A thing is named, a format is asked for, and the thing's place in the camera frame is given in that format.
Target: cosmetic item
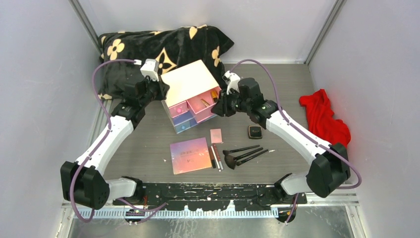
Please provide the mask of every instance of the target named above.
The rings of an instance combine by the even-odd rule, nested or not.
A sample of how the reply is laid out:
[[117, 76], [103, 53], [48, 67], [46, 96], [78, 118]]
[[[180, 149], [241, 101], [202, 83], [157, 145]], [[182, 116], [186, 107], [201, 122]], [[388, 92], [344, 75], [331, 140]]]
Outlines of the cosmetic item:
[[262, 139], [263, 129], [259, 125], [250, 125], [248, 127], [248, 138], [250, 139]]
[[170, 151], [174, 175], [211, 168], [205, 137], [171, 144]]
[[[215, 153], [214, 148], [213, 148], [212, 145], [210, 146], [210, 149], [211, 149], [211, 152], [213, 153], [214, 158], [216, 158], [216, 153]], [[217, 169], [219, 170], [219, 172], [221, 172], [220, 164], [219, 164], [218, 161], [216, 161], [216, 165], [217, 165]]]
[[220, 164], [220, 169], [223, 170], [224, 168], [223, 168], [222, 160], [220, 159], [219, 151], [216, 147], [216, 144], [213, 143], [212, 146], [213, 146], [214, 152], [216, 154], [217, 162]]
[[211, 143], [222, 143], [222, 130], [221, 129], [211, 129], [210, 130], [210, 139]]
[[209, 107], [210, 104], [208, 102], [206, 102], [204, 99], [200, 99], [201, 102], [204, 104], [205, 107]]
[[211, 146], [209, 146], [209, 152], [210, 152], [211, 166], [213, 167], [213, 169], [215, 169], [216, 168], [216, 159], [215, 159], [215, 154], [213, 154], [213, 151], [211, 150]]
[[254, 148], [257, 148], [259, 146], [260, 145], [254, 145], [254, 146], [249, 146], [249, 147], [234, 149], [234, 150], [223, 150], [223, 154], [228, 155], [230, 153], [235, 153], [235, 152], [240, 152], [240, 151], [244, 151], [244, 150], [254, 149]]
[[250, 161], [251, 159], [258, 157], [258, 156], [260, 156], [260, 155], [264, 154], [264, 153], [265, 153], [265, 152], [267, 152], [267, 151], [268, 151], [268, 150], [263, 150], [263, 151], [261, 151], [261, 152], [259, 152], [259, 153], [257, 153], [257, 154], [254, 154], [254, 155], [252, 155], [252, 156], [250, 156], [250, 157], [248, 157], [248, 158], [246, 158], [246, 159], [243, 159], [243, 160], [241, 160], [241, 161], [238, 161], [238, 162], [236, 162], [236, 166], [240, 166], [241, 164], [246, 163], [246, 162]]
[[256, 153], [256, 152], [258, 152], [258, 151], [260, 151], [260, 150], [263, 150], [264, 148], [258, 148], [258, 149], [256, 149], [256, 150], [253, 150], [253, 151], [250, 151], [250, 152], [248, 152], [248, 153], [245, 153], [245, 154], [243, 154], [243, 155], [240, 155], [240, 156], [236, 156], [236, 157], [233, 157], [233, 156], [231, 156], [231, 155], [225, 155], [224, 156], [224, 161], [225, 161], [225, 163], [226, 163], [226, 165], [229, 167], [229, 168], [231, 168], [231, 169], [235, 169], [235, 167], [236, 167], [236, 161], [238, 161], [238, 160], [240, 160], [240, 159], [243, 159], [243, 158], [245, 158], [245, 157], [247, 157], [247, 156], [249, 156], [249, 155], [252, 155], [252, 154], [254, 154], [254, 153]]
[[214, 103], [217, 103], [217, 102], [219, 101], [219, 97], [217, 96], [217, 92], [216, 92], [216, 90], [212, 90], [212, 91], [210, 92], [210, 94], [211, 94], [211, 98], [213, 98], [213, 102], [214, 102]]

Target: lip gloss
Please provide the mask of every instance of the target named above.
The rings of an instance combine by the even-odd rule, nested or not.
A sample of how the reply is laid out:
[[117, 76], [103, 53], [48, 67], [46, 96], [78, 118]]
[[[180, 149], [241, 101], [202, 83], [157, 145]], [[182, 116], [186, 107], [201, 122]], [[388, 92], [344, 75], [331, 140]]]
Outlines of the lip gloss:
[[210, 104], [206, 102], [204, 99], [201, 99], [201, 102], [204, 104], [205, 107], [209, 107]]
[[210, 94], [211, 94], [211, 98], [213, 98], [213, 102], [214, 102], [214, 103], [217, 103], [217, 102], [219, 101], [219, 97], [218, 97], [218, 95], [217, 95], [216, 90], [212, 90], [212, 91], [210, 92]]

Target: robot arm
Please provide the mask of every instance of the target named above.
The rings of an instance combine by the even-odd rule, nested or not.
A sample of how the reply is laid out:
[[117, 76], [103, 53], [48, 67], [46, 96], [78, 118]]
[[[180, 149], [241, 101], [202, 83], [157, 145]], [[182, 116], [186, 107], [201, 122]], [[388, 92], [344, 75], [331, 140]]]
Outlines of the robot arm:
[[153, 100], [166, 99], [169, 86], [164, 84], [157, 73], [158, 62], [154, 59], [146, 60], [141, 67], [143, 80], [125, 85], [123, 102], [112, 112], [112, 125], [108, 136], [102, 141], [109, 130], [105, 128], [89, 149], [74, 163], [65, 162], [60, 169], [61, 185], [64, 199], [70, 201], [70, 184], [73, 176], [90, 152], [101, 141], [100, 147], [90, 157], [76, 178], [74, 188], [75, 202], [93, 209], [101, 209], [107, 201], [117, 198], [128, 198], [131, 201], [143, 199], [144, 190], [141, 180], [122, 177], [114, 180], [104, 180], [103, 175], [108, 162], [117, 151], [121, 143], [137, 127], [145, 115], [145, 107]]
[[284, 139], [311, 166], [308, 172], [288, 174], [277, 181], [274, 186], [279, 198], [301, 192], [314, 192], [325, 198], [350, 177], [349, 166], [322, 148], [330, 148], [348, 160], [347, 150], [343, 145], [331, 145], [328, 141], [318, 138], [293, 120], [285, 110], [279, 109], [275, 102], [265, 100], [253, 78], [239, 79], [236, 74], [230, 72], [225, 76], [229, 81], [229, 91], [220, 91], [219, 101], [212, 108], [212, 112], [221, 117], [229, 117], [236, 112], [247, 113], [251, 121]]

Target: red cloth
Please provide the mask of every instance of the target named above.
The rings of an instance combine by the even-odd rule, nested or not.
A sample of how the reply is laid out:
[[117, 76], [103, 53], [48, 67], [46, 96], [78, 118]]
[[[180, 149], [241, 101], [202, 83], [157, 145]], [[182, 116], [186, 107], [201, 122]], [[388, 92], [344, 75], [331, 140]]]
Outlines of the red cloth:
[[320, 89], [312, 95], [302, 96], [299, 103], [306, 107], [310, 132], [332, 145], [339, 142], [347, 148], [351, 140], [349, 128], [342, 120], [332, 118], [334, 112], [325, 90]]

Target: small pink card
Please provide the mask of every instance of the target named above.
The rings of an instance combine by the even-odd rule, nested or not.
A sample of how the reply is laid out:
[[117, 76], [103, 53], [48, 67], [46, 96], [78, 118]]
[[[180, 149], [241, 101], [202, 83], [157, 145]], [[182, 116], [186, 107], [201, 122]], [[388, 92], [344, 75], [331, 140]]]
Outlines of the small pink card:
[[223, 143], [222, 140], [222, 130], [221, 129], [211, 129], [210, 130], [211, 143]]

